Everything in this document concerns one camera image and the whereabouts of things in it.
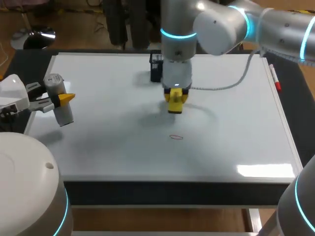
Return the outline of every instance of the red marker cap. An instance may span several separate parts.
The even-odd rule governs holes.
[[[281,85],[280,85],[279,81],[275,82],[275,86],[276,86],[276,90],[278,92],[281,92]]]

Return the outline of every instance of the black mat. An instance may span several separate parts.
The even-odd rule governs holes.
[[[17,74],[25,84],[44,78],[57,50],[17,51],[5,77]],[[79,53],[147,53],[147,51],[75,50]],[[299,66],[272,54],[282,86],[280,100],[295,145],[305,166],[315,155],[315,102]],[[14,131],[23,133],[30,116],[20,113]],[[193,182],[66,182],[73,205],[276,205],[286,184]]]

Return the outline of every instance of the red marker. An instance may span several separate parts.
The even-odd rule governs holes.
[[[274,79],[274,83],[275,83],[275,86],[276,86],[276,90],[277,90],[278,92],[281,92],[281,85],[280,85],[280,82],[279,82],[279,80],[278,80],[276,71],[275,71],[275,69],[274,69],[274,65],[273,65],[273,64],[269,65],[269,68],[270,68],[270,71],[271,71],[272,78]]]

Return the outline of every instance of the whiteboard surface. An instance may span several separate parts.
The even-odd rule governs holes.
[[[248,55],[196,55],[195,87],[241,77]],[[255,55],[244,81],[224,91],[190,90],[181,115],[169,114],[149,55],[58,55],[74,123],[36,113],[28,135],[54,155],[65,181],[290,183],[302,169],[266,59]],[[182,136],[173,140],[170,135]]]

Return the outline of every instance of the blue led ring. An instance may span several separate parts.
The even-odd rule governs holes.
[[[245,38],[247,38],[247,36],[250,34],[251,25],[250,25],[250,20],[248,19],[247,15],[245,13],[245,10],[242,8],[238,8],[236,6],[232,6],[232,5],[228,6],[228,7],[231,7],[231,8],[238,10],[243,15],[243,17],[246,21],[246,25],[247,25],[247,31],[246,31],[246,36],[245,36]]]
[[[53,236],[57,236],[57,235],[58,235],[60,229],[62,228],[62,226],[63,226],[63,224],[64,224],[65,218],[66,218],[66,216],[67,216],[68,205],[69,205],[69,199],[68,199],[68,194],[67,194],[67,191],[66,191],[66,190],[65,190],[65,197],[67,198],[67,204],[66,204],[66,207],[65,207],[65,212],[64,212],[63,220],[62,220],[62,222],[60,223],[60,225],[59,225],[57,231],[54,233]]]
[[[191,37],[194,37],[197,33],[192,33],[192,34],[189,34],[189,35],[173,35],[173,34],[170,34],[170,33],[167,33],[165,32],[163,29],[161,29],[161,33],[163,35],[165,35],[166,37],[169,37],[169,38],[175,38],[175,39],[186,39],[186,38],[191,38]]]
[[[300,59],[301,60],[305,60],[306,43],[307,43],[307,40],[310,36],[310,33],[311,33],[311,30],[312,30],[314,23],[315,23],[315,16],[311,19],[311,21],[310,21],[310,23],[307,26],[307,29],[305,31],[304,37],[303,37],[303,41],[302,41],[301,49],[300,49]]]
[[[299,202],[299,198],[297,196],[297,183],[298,183],[298,180],[299,180],[299,177],[297,177],[296,179],[296,182],[295,182],[295,201],[296,201],[296,204],[297,204],[297,208],[299,209],[303,219],[305,220],[306,224],[311,228],[311,230],[313,230],[313,232],[315,233],[315,228],[314,226],[311,224],[311,222],[308,220],[308,218],[306,217],[306,215],[304,214],[302,208],[301,208],[301,205],[300,205],[300,202]]]

